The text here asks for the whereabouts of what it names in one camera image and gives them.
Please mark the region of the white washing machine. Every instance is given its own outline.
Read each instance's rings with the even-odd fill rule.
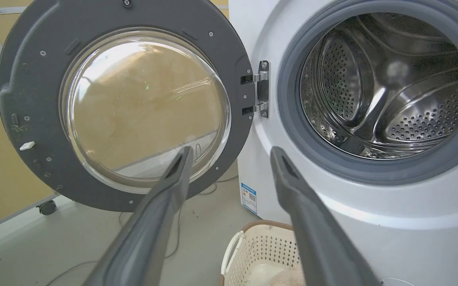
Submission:
[[[242,203],[289,222],[285,150],[387,286],[458,285],[458,0],[37,0],[0,113],[57,192],[133,211],[184,145],[188,197],[238,156]]]
[[[290,223],[282,147],[387,286],[458,285],[458,1],[229,0],[267,116],[238,156],[242,204]]]

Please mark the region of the laundry basket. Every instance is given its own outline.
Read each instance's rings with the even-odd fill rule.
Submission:
[[[220,286],[265,286],[277,273],[300,263],[293,228],[268,220],[249,223],[229,242]]]

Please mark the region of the stainless steel drum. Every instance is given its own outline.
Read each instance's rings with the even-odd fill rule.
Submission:
[[[356,156],[411,156],[458,128],[458,50],[409,16],[339,23],[313,47],[300,85],[313,129]]]

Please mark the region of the sticker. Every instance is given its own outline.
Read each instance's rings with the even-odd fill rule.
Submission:
[[[248,208],[254,214],[258,214],[258,200],[255,190],[249,186],[241,184],[241,194],[243,197],[243,206]]]

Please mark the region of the gray floor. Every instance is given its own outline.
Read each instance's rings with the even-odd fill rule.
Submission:
[[[236,166],[221,179],[236,174]],[[120,230],[119,213],[56,199],[49,216],[30,210],[0,225],[0,286],[45,286],[80,262],[97,260]],[[258,217],[240,205],[238,179],[218,183],[213,194],[184,204],[177,253],[164,262],[163,286],[216,286],[222,257],[231,237]],[[167,253],[176,243],[176,221]],[[54,286],[81,285],[95,264],[76,268]]]

